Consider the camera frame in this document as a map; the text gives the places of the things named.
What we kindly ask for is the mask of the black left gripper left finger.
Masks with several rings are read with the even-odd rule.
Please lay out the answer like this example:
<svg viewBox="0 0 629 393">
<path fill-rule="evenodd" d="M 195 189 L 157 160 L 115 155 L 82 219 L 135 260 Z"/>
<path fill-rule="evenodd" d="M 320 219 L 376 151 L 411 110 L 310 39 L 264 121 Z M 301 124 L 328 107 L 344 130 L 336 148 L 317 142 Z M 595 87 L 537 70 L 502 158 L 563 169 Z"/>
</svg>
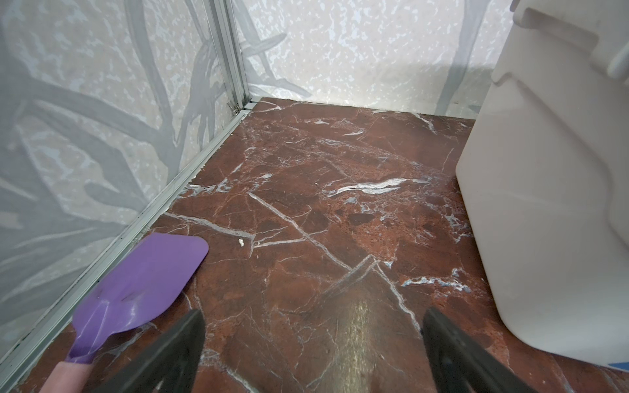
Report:
<svg viewBox="0 0 629 393">
<path fill-rule="evenodd" d="M 202 312 L 193 309 L 96 392 L 190 392 L 206 339 Z"/>
</svg>

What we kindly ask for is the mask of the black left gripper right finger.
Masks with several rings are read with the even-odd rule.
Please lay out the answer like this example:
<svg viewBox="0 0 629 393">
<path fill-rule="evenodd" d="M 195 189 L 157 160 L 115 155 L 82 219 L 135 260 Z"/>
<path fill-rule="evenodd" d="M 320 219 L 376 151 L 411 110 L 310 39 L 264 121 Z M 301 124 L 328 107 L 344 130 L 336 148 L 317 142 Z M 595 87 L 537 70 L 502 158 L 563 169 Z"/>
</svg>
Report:
<svg viewBox="0 0 629 393">
<path fill-rule="evenodd" d="M 533 392 L 445 314 L 426 310 L 424 347 L 438 392 Z"/>
</svg>

